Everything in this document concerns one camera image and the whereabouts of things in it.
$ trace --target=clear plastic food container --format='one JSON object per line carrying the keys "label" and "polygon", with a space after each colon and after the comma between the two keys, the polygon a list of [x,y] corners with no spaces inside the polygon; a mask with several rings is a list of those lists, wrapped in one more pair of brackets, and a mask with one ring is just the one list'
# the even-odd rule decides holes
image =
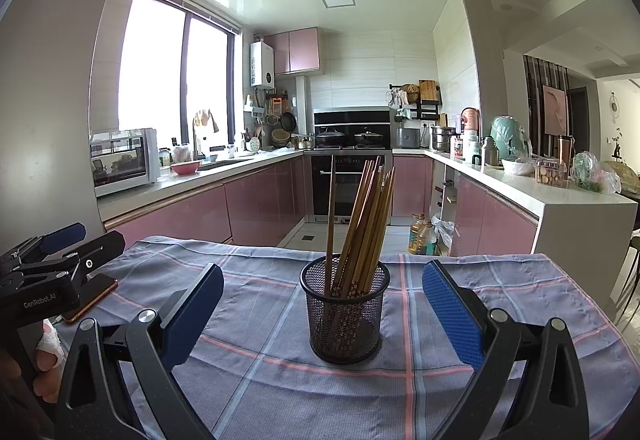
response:
{"label": "clear plastic food container", "polygon": [[538,159],[535,163],[536,182],[540,184],[564,186],[566,166],[563,162],[551,159]]}

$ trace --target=green appliance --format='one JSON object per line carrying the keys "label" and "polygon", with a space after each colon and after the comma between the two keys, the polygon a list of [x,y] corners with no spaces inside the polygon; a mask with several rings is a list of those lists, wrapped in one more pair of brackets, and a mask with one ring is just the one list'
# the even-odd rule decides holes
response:
{"label": "green appliance", "polygon": [[498,148],[500,160],[531,156],[531,142],[520,123],[513,117],[496,117],[491,125],[491,136]]}

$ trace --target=oven handle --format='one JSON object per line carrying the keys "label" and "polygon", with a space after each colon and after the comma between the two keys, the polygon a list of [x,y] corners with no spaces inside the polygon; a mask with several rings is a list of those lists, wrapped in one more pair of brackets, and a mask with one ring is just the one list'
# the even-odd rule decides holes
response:
{"label": "oven handle", "polygon": [[[362,172],[361,171],[336,171],[335,172],[336,175],[361,175],[362,176]],[[331,175],[330,171],[321,171],[320,175]]]}

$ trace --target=window frame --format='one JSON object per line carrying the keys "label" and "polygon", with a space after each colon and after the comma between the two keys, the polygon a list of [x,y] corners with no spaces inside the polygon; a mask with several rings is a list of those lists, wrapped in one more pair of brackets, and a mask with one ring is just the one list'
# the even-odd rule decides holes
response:
{"label": "window frame", "polygon": [[[181,144],[191,144],[189,139],[189,120],[187,116],[187,49],[189,45],[189,30],[191,27],[191,19],[194,18],[200,22],[214,27],[226,34],[226,128],[228,130],[228,143],[234,141],[236,133],[236,118],[234,106],[234,43],[235,35],[223,27],[212,23],[211,21],[192,13],[190,10],[182,8],[168,0],[154,0],[162,4],[168,5],[174,9],[184,12],[184,27],[182,29],[182,49],[180,51],[180,139]],[[225,146],[215,146],[213,150],[220,151]]]}

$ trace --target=water heater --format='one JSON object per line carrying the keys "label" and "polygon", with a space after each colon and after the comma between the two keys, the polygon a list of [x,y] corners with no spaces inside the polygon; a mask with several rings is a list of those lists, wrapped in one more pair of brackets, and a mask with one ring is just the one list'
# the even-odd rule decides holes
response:
{"label": "water heater", "polygon": [[274,88],[273,48],[264,42],[251,44],[251,86]]}

